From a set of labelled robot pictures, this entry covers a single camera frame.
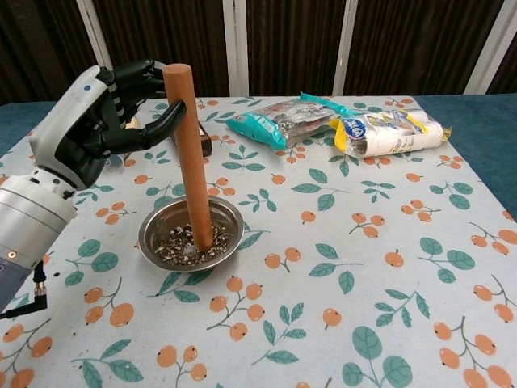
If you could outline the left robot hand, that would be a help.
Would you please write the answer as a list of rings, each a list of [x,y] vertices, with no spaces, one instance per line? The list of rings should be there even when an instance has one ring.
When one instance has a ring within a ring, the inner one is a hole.
[[[33,132],[36,165],[83,190],[111,155],[148,150],[172,135],[187,112],[181,100],[144,128],[128,128],[141,104],[165,96],[164,67],[144,59],[114,70],[85,70]]]

